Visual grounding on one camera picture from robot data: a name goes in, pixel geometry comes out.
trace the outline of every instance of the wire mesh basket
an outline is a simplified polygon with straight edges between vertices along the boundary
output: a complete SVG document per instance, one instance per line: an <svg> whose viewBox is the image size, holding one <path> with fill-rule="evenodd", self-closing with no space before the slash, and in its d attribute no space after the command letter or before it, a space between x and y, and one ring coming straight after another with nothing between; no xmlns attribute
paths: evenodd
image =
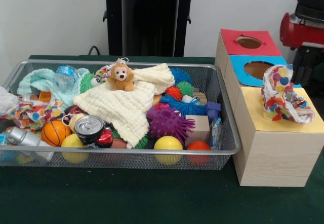
<svg viewBox="0 0 324 224"><path fill-rule="evenodd" d="M19 82L30 72L48 68L56 71L59 65L87 68L96 72L112 62L27 60L18 64L3 87L16 94ZM128 63L130 68L146 68L154 63ZM178 151L153 150L154 139L146 149L68 148L41 146L0 146L0 166L86 167L137 169L201 169L221 170L231 155L240 149L240 138L229 104L220 70L208 64L169 64L190 74L197 92L206 94L208 101L221 103L221 150ZM14 126L12 121L0 122L0 132Z"/></svg>

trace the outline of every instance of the teddy bear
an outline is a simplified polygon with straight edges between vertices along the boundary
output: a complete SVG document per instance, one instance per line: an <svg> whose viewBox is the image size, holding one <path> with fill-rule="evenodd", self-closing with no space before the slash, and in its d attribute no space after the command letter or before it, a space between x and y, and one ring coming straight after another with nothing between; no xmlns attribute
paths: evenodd
<svg viewBox="0 0 324 224"><path fill-rule="evenodd" d="M108 82L113 85L111 88L112 91L115 90L124 90L124 91L133 91L134 84L133 78L134 74L132 70L122 62L116 63L111 70L109 71Z"/></svg>

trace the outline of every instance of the wooden box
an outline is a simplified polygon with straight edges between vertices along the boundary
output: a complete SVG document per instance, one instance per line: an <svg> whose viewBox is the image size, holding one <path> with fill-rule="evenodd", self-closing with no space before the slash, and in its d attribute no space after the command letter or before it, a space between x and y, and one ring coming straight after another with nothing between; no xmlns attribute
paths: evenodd
<svg viewBox="0 0 324 224"><path fill-rule="evenodd" d="M255 80L244 85L236 76L233 65L252 60L266 60L270 65L287 63L268 33L255 35L249 32L248 35L257 37L262 45L258 48L240 47L234 38L244 33L239 31L233 35L232 31L222 30L215 60L222 72L242 142L241 150L233 156L239 183L242 186L304 186L324 145L324 122L302 88L294 90L314 109L312 123L273 122L263 117L260 87L267 67L250 68L255 72Z"/></svg>

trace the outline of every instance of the small basketball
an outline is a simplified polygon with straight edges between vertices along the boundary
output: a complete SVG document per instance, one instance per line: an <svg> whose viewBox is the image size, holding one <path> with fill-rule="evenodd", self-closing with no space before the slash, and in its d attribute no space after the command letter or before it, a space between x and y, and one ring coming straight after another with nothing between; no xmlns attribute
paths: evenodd
<svg viewBox="0 0 324 224"><path fill-rule="evenodd" d="M65 126L60 120L54 120L43 127L42 140L51 146L61 146L63 140L70 134L69 127Z"/></svg>

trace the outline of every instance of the red ball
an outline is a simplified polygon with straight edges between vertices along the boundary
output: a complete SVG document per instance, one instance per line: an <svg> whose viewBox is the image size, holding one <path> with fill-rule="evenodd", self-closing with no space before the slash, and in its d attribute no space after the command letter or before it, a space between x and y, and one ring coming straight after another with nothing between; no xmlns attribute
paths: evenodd
<svg viewBox="0 0 324 224"><path fill-rule="evenodd" d="M193 141L187 148L189 151L210 151L211 147L202 140ZM189 161L192 165L202 166L209 161L210 156L202 155L188 155Z"/></svg>

